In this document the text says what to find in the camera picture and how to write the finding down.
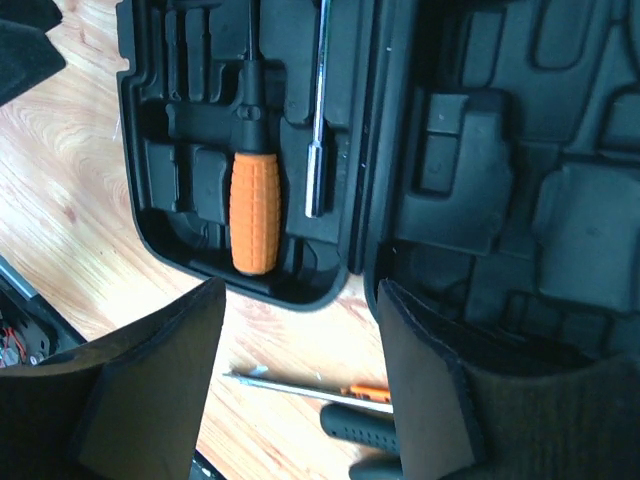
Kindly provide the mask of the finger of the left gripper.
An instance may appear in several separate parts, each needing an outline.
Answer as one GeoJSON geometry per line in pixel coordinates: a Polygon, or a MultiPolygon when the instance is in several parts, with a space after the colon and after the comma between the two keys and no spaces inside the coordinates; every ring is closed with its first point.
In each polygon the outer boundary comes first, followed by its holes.
{"type": "Polygon", "coordinates": [[[61,21],[53,1],[1,2],[1,105],[65,68],[63,56],[46,35],[61,21]]]}

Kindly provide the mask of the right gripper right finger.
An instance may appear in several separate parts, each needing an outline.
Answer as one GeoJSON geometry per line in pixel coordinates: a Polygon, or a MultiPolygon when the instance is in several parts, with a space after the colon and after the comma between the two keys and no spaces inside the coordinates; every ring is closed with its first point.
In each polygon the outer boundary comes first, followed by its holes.
{"type": "Polygon", "coordinates": [[[378,325],[408,479],[635,479],[639,359],[451,320],[393,281],[378,325]]]}

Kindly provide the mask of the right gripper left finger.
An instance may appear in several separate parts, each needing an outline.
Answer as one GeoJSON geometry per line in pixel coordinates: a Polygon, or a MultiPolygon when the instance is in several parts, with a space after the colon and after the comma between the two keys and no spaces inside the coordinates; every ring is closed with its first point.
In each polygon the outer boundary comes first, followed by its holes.
{"type": "Polygon", "coordinates": [[[1,372],[5,479],[185,479],[226,293],[209,279],[129,325],[1,372]]]}

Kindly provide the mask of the orange-handled screwdriver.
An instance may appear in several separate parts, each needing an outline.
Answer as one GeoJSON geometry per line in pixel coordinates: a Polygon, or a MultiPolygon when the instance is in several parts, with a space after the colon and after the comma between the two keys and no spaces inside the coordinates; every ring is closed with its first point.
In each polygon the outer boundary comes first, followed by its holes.
{"type": "Polygon", "coordinates": [[[242,103],[230,185],[230,240],[234,267],[263,275],[276,265],[281,190],[277,155],[270,144],[269,115],[259,52],[260,3],[248,3],[247,52],[242,103]]]}

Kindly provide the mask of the black plastic tool case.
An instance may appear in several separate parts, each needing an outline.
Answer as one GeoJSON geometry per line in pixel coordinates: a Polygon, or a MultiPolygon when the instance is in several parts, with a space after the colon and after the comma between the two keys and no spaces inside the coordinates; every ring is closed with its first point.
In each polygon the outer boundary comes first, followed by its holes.
{"type": "Polygon", "coordinates": [[[122,131],[145,247],[298,311],[361,275],[492,332],[639,350],[639,5],[334,1],[323,209],[305,214],[316,1],[123,1],[122,131]],[[275,268],[232,263],[250,51],[282,188],[275,268]]]}

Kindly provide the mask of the black-handled screwdriver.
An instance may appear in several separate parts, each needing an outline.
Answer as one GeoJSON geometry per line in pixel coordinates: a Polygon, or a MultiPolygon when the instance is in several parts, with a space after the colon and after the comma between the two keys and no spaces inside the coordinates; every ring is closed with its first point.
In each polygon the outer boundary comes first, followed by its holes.
{"type": "Polygon", "coordinates": [[[324,110],[331,0],[321,0],[318,22],[312,139],[308,146],[305,215],[322,215],[324,186],[324,110]]]}

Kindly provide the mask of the orange-black pliers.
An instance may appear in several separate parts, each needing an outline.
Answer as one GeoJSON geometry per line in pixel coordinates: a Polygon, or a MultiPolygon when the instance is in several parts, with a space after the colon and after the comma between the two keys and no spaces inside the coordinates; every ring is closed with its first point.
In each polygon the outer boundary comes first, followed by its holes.
{"type": "Polygon", "coordinates": [[[350,480],[403,480],[399,457],[372,456],[354,463],[349,468],[350,480]]]}

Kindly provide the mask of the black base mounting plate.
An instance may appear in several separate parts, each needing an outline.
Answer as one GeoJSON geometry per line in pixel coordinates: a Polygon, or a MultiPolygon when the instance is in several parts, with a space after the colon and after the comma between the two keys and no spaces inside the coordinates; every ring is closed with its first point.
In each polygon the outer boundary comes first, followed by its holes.
{"type": "Polygon", "coordinates": [[[37,366],[85,338],[4,258],[1,270],[1,367],[37,366]]]}

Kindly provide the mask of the silver metal file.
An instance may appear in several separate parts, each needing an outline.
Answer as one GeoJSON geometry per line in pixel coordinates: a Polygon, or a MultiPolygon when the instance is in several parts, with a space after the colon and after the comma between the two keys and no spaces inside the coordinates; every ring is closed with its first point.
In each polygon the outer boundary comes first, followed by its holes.
{"type": "Polygon", "coordinates": [[[393,413],[391,393],[386,387],[374,387],[358,384],[351,384],[342,387],[313,385],[311,383],[300,383],[297,380],[272,378],[270,376],[241,373],[239,371],[225,372],[223,373],[223,376],[234,379],[245,386],[287,393],[326,402],[334,402],[378,413],[393,413]]]}

